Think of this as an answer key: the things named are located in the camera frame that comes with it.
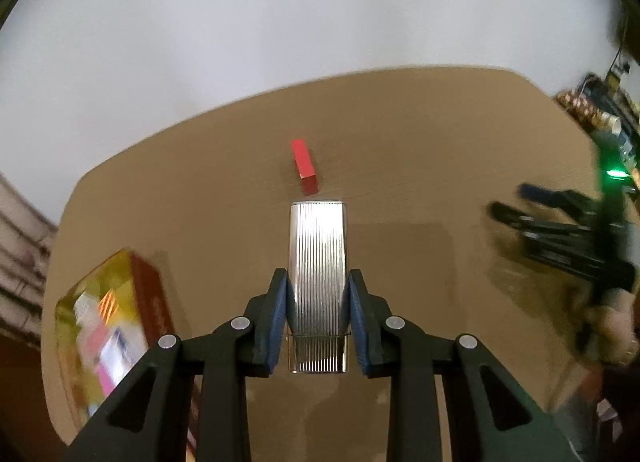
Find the right hand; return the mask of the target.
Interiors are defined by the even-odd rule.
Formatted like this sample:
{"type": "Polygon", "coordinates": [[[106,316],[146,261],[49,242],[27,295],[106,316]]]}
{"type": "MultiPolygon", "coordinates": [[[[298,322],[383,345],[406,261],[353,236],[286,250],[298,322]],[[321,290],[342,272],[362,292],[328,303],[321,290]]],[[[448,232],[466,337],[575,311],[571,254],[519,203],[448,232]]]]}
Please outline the right hand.
{"type": "Polygon", "coordinates": [[[578,323],[576,348],[590,361],[628,367],[639,355],[634,330],[634,293],[615,289],[600,303],[590,303],[591,290],[577,289],[570,310],[578,323]]]}

